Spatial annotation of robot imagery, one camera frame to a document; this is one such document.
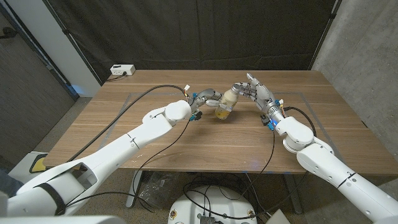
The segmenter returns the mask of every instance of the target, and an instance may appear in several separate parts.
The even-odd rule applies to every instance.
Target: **table top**
[[[246,82],[247,71],[137,70],[117,82],[105,83],[44,160],[52,167],[66,162],[95,137],[118,113],[141,93],[156,85],[190,85],[188,93],[213,88],[223,93],[236,82]],[[249,71],[284,100],[284,106],[303,110],[314,122],[318,138],[327,142],[344,163],[360,174],[396,175],[398,163],[365,127],[327,79],[317,71]],[[174,88],[159,88],[133,105],[106,134],[80,157],[94,153],[142,123],[149,111],[184,100]],[[226,120],[215,108],[202,106],[199,121],[190,122],[182,137],[154,157],[143,170],[199,172],[259,172],[269,160],[273,135],[261,123],[262,114],[251,100],[240,96]],[[303,124],[308,121],[288,111]],[[121,167],[138,169],[148,158],[174,142],[186,125],[179,122],[169,133],[141,149]],[[303,174],[296,155],[287,151],[275,135],[274,155],[264,173]]]

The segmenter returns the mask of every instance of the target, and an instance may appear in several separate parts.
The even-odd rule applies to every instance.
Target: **power strip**
[[[136,71],[134,65],[113,65],[111,68],[112,75],[123,75],[126,72],[126,75],[132,75]]]

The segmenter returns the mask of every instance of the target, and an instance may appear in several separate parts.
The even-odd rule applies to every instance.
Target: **black band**
[[[39,184],[36,187],[41,187],[45,190],[54,200],[55,204],[57,205],[57,210],[55,211],[54,215],[63,215],[65,214],[65,210],[67,209],[67,205],[63,202],[61,195],[48,183]]]

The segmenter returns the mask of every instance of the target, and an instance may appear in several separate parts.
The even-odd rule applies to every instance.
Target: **black curtain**
[[[306,70],[335,0],[48,0],[102,83],[137,69]]]

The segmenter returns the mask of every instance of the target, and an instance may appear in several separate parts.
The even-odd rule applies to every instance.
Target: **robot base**
[[[210,209],[212,212],[216,212],[219,214],[225,214],[230,217],[246,217],[252,215],[254,213],[253,206],[244,198],[241,197],[239,200],[230,200],[228,198],[239,198],[240,194],[237,192],[227,189],[226,187],[218,187],[218,186],[201,186],[197,187],[194,190],[199,191],[201,193],[206,192],[206,196],[210,200],[209,201],[205,196],[198,192],[189,191],[187,195],[195,201],[197,204],[203,206],[203,203],[206,200],[205,208]],[[209,212],[205,211],[205,216],[209,217]],[[201,217],[203,217],[203,209],[196,206],[192,203],[185,195],[181,196],[177,199],[172,205],[169,213],[168,224],[188,224],[188,223],[204,223],[203,218],[201,222]],[[233,220],[229,218],[223,218],[218,215],[211,214],[212,218],[207,218],[207,222],[205,223],[214,223],[221,221],[222,223],[230,223],[230,224],[256,224],[257,218],[253,219],[245,219],[245,220]]]

